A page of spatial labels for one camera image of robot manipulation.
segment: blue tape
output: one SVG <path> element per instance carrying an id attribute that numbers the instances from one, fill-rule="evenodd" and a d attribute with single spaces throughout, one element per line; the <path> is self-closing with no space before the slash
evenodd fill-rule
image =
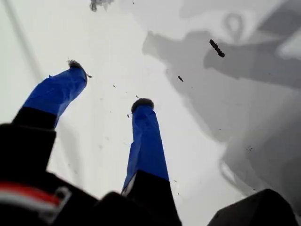
<path id="1" fill-rule="evenodd" d="M 133 114 L 133 138 L 123 189 L 137 170 L 169 181 L 157 117 L 149 106 L 139 106 Z"/>
<path id="2" fill-rule="evenodd" d="M 55 76 L 49 76 L 29 95 L 24 107 L 31 107 L 57 116 L 86 87 L 86 74 L 80 68 L 70 68 Z"/>

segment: red stripe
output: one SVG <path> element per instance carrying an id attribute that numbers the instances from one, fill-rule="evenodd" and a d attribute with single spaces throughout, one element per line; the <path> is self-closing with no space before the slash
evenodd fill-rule
<path id="1" fill-rule="evenodd" d="M 61 202 L 60 199 L 58 199 L 54 195 L 48 194 L 35 187 L 29 187 L 17 183 L 0 182 L 0 191 L 16 192 L 22 195 L 31 196 L 40 201 L 51 202 L 52 204 L 57 206 Z"/>

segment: white background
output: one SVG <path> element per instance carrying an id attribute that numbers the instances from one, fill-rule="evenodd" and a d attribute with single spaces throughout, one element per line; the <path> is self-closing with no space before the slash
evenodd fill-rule
<path id="1" fill-rule="evenodd" d="M 299 1 L 115 0 L 106 8 L 0 1 L 0 122 L 75 59 L 93 78 L 60 119 L 49 171 L 98 198 L 120 192 L 137 95 L 155 103 L 184 225 L 205 226 L 267 187 L 301 213 Z"/>

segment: dark debris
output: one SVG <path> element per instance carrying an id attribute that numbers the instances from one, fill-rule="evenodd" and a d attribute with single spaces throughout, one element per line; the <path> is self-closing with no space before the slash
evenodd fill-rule
<path id="1" fill-rule="evenodd" d="M 184 82 L 183 79 L 180 77 L 180 75 L 178 76 L 178 79 L 179 79 L 180 81 Z"/>

